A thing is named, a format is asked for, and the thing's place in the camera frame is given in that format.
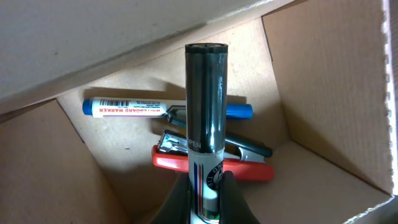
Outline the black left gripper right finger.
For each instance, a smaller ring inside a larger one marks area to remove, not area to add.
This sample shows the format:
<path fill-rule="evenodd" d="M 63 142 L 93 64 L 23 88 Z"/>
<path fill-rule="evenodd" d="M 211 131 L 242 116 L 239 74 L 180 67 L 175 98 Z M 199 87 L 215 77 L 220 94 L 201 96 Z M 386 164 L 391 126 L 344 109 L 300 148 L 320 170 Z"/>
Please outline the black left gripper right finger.
<path fill-rule="evenodd" d="M 224 172 L 220 185 L 220 224 L 260 224 L 231 171 Z"/>

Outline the red black stapler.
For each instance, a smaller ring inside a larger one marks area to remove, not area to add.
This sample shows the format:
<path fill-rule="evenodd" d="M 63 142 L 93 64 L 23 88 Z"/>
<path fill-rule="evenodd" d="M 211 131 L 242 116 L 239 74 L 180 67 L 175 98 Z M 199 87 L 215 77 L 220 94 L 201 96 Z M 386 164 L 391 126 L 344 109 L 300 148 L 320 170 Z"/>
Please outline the red black stapler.
<path fill-rule="evenodd" d="M 261 142 L 234 133 L 226 133 L 224 170 L 231 171 L 239 180 L 269 181 L 274 177 L 266 159 L 272 149 Z M 185 135 L 165 129 L 159 142 L 152 147 L 152 163 L 180 172 L 188 172 L 188 147 Z"/>

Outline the blue whiteboard marker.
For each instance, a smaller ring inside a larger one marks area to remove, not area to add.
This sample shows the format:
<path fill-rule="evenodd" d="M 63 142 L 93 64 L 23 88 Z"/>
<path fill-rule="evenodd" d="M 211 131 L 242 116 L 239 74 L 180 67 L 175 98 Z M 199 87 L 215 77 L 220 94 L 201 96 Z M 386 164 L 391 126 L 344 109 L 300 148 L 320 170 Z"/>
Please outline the blue whiteboard marker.
<path fill-rule="evenodd" d="M 82 103 L 85 115 L 94 118 L 144 117 L 162 118 L 172 111 L 185 111 L 184 100 L 92 97 Z"/>

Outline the black whiteboard marker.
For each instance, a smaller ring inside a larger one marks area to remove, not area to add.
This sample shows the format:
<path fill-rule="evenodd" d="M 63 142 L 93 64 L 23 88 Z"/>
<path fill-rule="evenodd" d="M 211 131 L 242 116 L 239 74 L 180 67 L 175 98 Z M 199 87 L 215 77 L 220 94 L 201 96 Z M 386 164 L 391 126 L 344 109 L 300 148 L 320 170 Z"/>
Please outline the black whiteboard marker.
<path fill-rule="evenodd" d="M 219 223 L 226 132 L 228 45 L 185 46 L 190 223 Z"/>

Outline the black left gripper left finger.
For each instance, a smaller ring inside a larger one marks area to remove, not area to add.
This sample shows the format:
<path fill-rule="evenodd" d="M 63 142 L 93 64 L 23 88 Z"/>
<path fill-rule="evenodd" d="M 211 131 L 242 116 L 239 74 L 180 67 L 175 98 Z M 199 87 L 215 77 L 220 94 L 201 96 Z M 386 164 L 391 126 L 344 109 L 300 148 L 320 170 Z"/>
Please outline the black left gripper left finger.
<path fill-rule="evenodd" d="M 178 176 L 169 196 L 162 204 L 150 224 L 190 223 L 190 181 L 189 176 Z"/>

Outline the open cardboard box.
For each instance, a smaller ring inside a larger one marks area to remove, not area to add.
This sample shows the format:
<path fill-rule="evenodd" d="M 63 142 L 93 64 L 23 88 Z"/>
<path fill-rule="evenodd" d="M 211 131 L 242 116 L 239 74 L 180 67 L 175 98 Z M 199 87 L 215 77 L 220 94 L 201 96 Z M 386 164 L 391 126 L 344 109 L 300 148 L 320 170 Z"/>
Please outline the open cardboard box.
<path fill-rule="evenodd" d="M 93 96 L 185 97 L 184 45 L 229 47 L 232 132 L 274 148 L 239 183 L 261 223 L 395 223 L 384 1 L 2 1 L 1 222 L 147 223 L 178 174 L 162 119 L 86 116 Z"/>

